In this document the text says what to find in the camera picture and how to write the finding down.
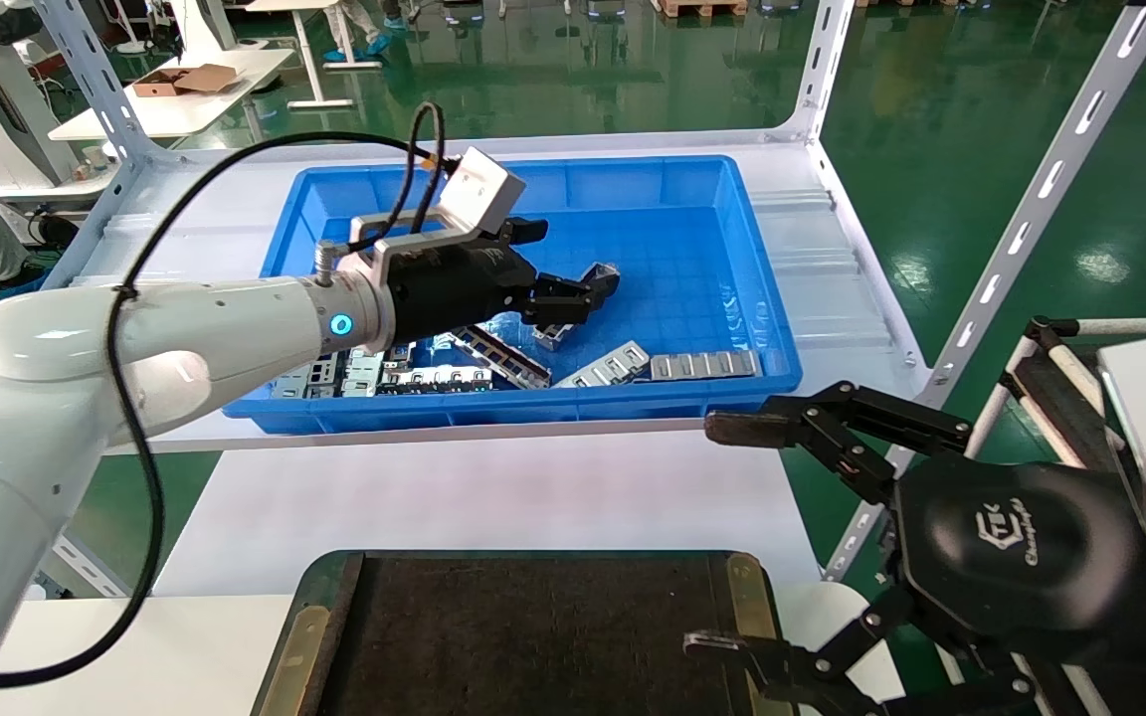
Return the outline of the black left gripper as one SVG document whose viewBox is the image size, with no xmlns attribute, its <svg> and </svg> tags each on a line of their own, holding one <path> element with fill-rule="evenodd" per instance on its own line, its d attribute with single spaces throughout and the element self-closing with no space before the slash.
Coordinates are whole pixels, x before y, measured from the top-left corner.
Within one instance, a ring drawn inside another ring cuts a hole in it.
<svg viewBox="0 0 1146 716">
<path fill-rule="evenodd" d="M 474 325 L 515 310 L 520 302 L 523 325 L 582 325 L 599 308 L 599 290 L 537 272 L 510 247 L 541 242 L 547 233 L 549 222 L 542 219 L 508 217 L 503 242 L 474 239 L 392 257 L 388 289 L 395 330 L 391 343 L 408 344 Z"/>
</svg>

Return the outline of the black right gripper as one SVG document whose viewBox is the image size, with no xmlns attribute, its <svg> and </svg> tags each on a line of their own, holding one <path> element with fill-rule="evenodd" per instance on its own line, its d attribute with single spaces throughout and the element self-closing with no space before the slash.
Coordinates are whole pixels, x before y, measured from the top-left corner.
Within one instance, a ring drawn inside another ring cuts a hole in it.
<svg viewBox="0 0 1146 716">
<path fill-rule="evenodd" d="M 689 631 L 683 652 L 745 671 L 759 697 L 819 715 L 1011 715 L 1037 686 L 1012 662 L 982 678 L 877 702 L 848 675 L 905 623 L 967 631 L 1055 663 L 1146 671 L 1146 534 L 1115 474 L 1049 462 L 995 465 L 964 453 L 972 423 L 851 381 L 713 411 L 715 444 L 801 448 L 876 506 L 895 503 L 904 577 L 818 651 L 732 631 Z M 864 436 L 920 454 L 896 469 Z"/>
</svg>

